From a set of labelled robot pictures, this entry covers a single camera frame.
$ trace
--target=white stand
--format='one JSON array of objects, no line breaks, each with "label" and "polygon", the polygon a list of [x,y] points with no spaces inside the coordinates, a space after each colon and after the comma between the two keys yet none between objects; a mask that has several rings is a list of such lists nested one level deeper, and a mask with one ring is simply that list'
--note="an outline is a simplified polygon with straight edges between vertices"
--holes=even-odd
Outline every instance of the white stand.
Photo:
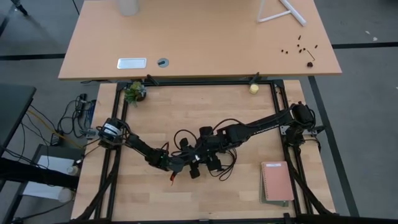
[{"label": "white stand", "polygon": [[288,11],[285,11],[285,12],[267,17],[267,18],[260,19],[262,11],[264,9],[264,5],[266,3],[266,0],[261,0],[260,10],[259,10],[259,14],[257,16],[257,22],[269,21],[271,19],[275,19],[275,18],[284,16],[284,15],[288,15],[291,13],[296,18],[296,20],[298,20],[298,22],[301,23],[302,26],[307,25],[306,20],[300,15],[299,12],[297,12],[297,10],[295,10],[293,8],[293,6],[287,0],[280,0],[280,2],[288,9]]}]

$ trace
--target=gray floor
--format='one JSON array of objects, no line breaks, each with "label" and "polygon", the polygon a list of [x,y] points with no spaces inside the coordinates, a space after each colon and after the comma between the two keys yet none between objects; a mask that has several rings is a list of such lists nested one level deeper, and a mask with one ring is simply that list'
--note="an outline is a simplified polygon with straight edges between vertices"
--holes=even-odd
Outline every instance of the gray floor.
[{"label": "gray floor", "polygon": [[[398,1],[315,0],[332,44],[398,41]],[[65,53],[78,15],[72,1],[22,1],[34,19],[19,12],[0,36],[0,55]],[[82,0],[76,0],[79,8]],[[0,2],[0,22],[9,11],[9,1]],[[398,48],[336,50],[343,75],[317,77],[323,101],[333,127],[354,198],[361,216],[398,219],[398,130],[394,99],[398,97]],[[33,105],[57,121],[65,105],[80,93],[96,97],[98,84],[57,80],[62,59],[0,61],[0,82],[37,87]],[[316,108],[307,78],[299,78],[307,103]],[[47,139],[50,133],[38,124]],[[25,155],[32,157],[40,139],[26,133]],[[22,132],[18,129],[10,149],[21,152]],[[327,139],[320,135],[322,159],[336,209],[348,210],[331,158]],[[16,186],[8,184],[0,201],[8,201]],[[22,217],[57,206],[58,202],[25,198],[17,214]],[[0,215],[6,209],[0,205]],[[27,223],[68,220],[72,205]]]}]

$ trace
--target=small yellow object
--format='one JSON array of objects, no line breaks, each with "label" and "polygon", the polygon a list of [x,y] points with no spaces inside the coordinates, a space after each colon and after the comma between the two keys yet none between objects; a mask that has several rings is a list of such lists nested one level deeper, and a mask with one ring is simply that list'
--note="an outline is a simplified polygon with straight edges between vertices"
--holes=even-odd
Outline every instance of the small yellow object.
[{"label": "small yellow object", "polygon": [[252,85],[250,85],[250,90],[249,90],[249,92],[250,92],[251,94],[256,94],[256,93],[259,91],[259,89],[260,89],[259,85],[257,85],[257,84],[252,84]]}]

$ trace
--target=wooden table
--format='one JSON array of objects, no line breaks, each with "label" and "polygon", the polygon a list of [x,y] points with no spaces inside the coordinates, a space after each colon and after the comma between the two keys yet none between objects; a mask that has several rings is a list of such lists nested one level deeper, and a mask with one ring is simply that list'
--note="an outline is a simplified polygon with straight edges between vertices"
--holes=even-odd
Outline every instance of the wooden table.
[{"label": "wooden table", "polygon": [[[299,81],[285,81],[285,89],[289,104],[304,101]],[[111,116],[115,91],[116,84],[100,86],[93,126],[103,125]],[[250,94],[246,85],[157,86],[148,88],[147,98],[137,108],[129,106],[126,121],[148,145],[160,147],[170,141],[170,150],[174,151],[172,139],[179,129],[198,135],[201,126],[215,125],[225,118],[248,123],[274,113],[269,85],[261,85],[256,95]],[[192,137],[184,134],[177,141],[183,137],[194,143]],[[301,149],[308,186],[333,211],[316,142],[307,141]],[[184,168],[171,186],[170,172],[153,168],[133,149],[122,148],[113,220],[279,218],[285,212],[294,216],[291,204],[284,208],[259,203],[260,162],[284,160],[279,131],[253,136],[237,152],[237,163],[227,181],[220,182],[209,175],[205,166],[200,166],[199,178],[191,179],[189,169]],[[103,157],[104,150],[99,148],[85,158],[72,218],[82,213],[97,192]],[[221,156],[221,160],[229,162],[228,157]],[[104,197],[103,214],[107,201],[108,195]],[[302,198],[300,202],[305,211]]]},{"label": "wooden table", "polygon": [[[85,1],[59,78],[341,74],[314,1],[290,2],[306,27],[292,15],[258,24],[260,0],[142,0],[130,17],[116,1]],[[282,11],[278,0],[267,0],[263,16]],[[315,58],[313,68],[307,67],[311,55],[299,53],[303,48]],[[119,70],[119,58],[146,58],[147,66]],[[160,58],[170,65],[160,68]]]}]

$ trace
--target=silver plate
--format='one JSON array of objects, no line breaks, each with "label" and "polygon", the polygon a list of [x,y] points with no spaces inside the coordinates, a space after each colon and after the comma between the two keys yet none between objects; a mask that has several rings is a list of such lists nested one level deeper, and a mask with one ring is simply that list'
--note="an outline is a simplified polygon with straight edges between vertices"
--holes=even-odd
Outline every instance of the silver plate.
[{"label": "silver plate", "polygon": [[118,69],[138,69],[146,68],[146,58],[119,58]]}]

